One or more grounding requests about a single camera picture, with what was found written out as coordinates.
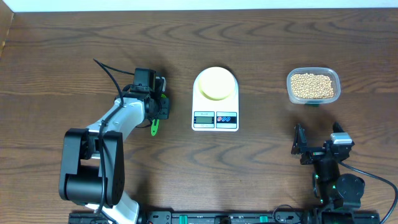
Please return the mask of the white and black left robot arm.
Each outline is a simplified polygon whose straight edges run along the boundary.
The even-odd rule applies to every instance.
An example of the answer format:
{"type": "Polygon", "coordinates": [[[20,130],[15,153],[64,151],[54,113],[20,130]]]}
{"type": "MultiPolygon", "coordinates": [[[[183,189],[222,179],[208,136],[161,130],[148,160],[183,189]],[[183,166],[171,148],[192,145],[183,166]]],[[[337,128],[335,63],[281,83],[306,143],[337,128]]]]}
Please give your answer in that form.
{"type": "Polygon", "coordinates": [[[60,198],[88,207],[110,223],[141,223],[139,204],[124,191],[124,141],[144,120],[168,119],[165,78],[137,68],[133,82],[118,88],[112,107],[85,128],[63,139],[60,198]]]}

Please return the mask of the green plastic measuring scoop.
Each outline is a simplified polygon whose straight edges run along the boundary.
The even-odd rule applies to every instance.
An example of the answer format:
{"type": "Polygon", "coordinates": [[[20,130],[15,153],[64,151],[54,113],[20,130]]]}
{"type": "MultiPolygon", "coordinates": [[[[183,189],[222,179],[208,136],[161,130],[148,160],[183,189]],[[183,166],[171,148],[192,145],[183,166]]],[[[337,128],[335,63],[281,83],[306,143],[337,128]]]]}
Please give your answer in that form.
{"type": "Polygon", "coordinates": [[[157,114],[155,115],[155,118],[153,118],[152,122],[151,122],[150,132],[151,132],[152,136],[155,136],[158,132],[158,128],[159,128],[158,115],[160,114],[160,112],[162,110],[162,102],[161,102],[162,99],[166,99],[166,95],[164,93],[161,94],[160,100],[158,101],[159,111],[157,112],[157,114]]]}

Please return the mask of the yellow plastic bowl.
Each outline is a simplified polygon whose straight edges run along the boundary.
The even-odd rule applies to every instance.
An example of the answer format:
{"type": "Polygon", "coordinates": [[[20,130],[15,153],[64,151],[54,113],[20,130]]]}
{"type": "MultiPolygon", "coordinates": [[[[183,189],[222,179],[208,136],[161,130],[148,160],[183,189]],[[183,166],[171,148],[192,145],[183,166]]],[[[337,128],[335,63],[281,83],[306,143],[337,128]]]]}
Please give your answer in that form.
{"type": "Polygon", "coordinates": [[[209,100],[225,100],[234,93],[235,88],[235,77],[222,67],[207,68],[198,76],[198,90],[209,100]]]}

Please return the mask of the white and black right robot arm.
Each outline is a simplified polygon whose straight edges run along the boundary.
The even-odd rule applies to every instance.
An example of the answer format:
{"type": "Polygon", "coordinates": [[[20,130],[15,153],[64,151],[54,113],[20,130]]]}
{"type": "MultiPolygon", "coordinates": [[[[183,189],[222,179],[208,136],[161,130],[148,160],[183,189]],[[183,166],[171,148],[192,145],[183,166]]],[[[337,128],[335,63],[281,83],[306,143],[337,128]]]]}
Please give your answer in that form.
{"type": "Polygon", "coordinates": [[[292,154],[301,156],[301,165],[312,165],[313,192],[321,201],[303,213],[302,223],[354,223],[354,211],[361,206],[364,194],[364,180],[354,174],[341,174],[339,163],[349,158],[354,141],[338,124],[333,124],[330,139],[320,147],[308,146],[305,130],[295,126],[292,154]]]}

